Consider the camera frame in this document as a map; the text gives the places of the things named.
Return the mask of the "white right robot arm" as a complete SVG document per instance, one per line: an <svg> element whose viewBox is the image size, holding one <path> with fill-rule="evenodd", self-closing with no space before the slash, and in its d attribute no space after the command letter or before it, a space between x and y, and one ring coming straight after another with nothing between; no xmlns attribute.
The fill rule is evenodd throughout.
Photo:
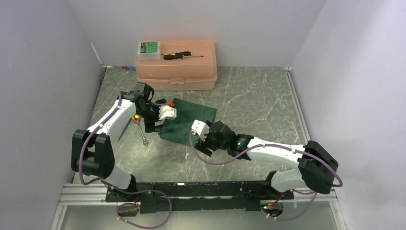
<svg viewBox="0 0 406 230"><path fill-rule="evenodd" d="M339 163L315 141L310 140L304 145L281 144L252 135L236 134L221 121L211 123L199 120L194 120L189 136L198 136L197 143L189 140L192 151L198 159L210 165L216 165L216 162L204 159L200 152L207 156L217 150L227 152L231 158L219 162L219 165L235 160L258 160L289 166L288 171L274 171L267 176L264 194L270 199L299 188L328 195L332 188L343 186L337 174Z"/></svg>

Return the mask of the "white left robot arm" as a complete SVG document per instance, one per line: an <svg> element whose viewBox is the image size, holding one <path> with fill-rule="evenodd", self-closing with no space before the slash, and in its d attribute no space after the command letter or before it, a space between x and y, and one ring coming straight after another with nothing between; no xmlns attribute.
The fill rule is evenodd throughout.
<svg viewBox="0 0 406 230"><path fill-rule="evenodd" d="M133 90L119 92L112 107L94 125L74 132L71 168L79 174L82 185L100 181L118 190L119 196L125 201L136 198L136 178L116 166L112 141L121 138L134 115L144 120L147 133L163 127L155 123L159 121L160 107L167 105L168 101L153 101L154 94L150 85L137 82Z"/></svg>

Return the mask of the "green cloth napkin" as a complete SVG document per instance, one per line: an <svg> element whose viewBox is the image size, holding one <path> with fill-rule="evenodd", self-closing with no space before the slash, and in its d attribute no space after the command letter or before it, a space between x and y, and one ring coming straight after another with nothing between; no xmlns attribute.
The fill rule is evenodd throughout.
<svg viewBox="0 0 406 230"><path fill-rule="evenodd" d="M193 122L199 120L213 123L217 110L179 98L174 98L172 101L177 109L177 117L164 122L164 129L159 132L159 136L163 140L188 146Z"/></svg>

